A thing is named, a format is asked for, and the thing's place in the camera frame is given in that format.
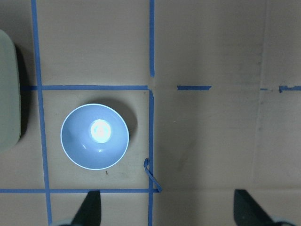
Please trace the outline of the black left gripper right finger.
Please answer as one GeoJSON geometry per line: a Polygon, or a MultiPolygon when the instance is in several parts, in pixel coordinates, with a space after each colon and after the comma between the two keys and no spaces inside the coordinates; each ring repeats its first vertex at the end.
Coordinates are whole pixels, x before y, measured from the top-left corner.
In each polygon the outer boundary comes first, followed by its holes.
{"type": "Polygon", "coordinates": [[[244,189],[234,191],[233,216],[237,226],[271,226],[272,218],[244,189]]]}

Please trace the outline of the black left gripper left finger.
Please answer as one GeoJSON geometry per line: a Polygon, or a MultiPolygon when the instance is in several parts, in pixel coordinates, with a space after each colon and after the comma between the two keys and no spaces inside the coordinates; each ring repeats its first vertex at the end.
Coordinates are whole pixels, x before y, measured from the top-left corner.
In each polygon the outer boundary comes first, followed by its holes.
{"type": "Polygon", "coordinates": [[[89,191],[74,216],[71,226],[99,226],[101,224],[101,196],[99,191],[89,191]]]}

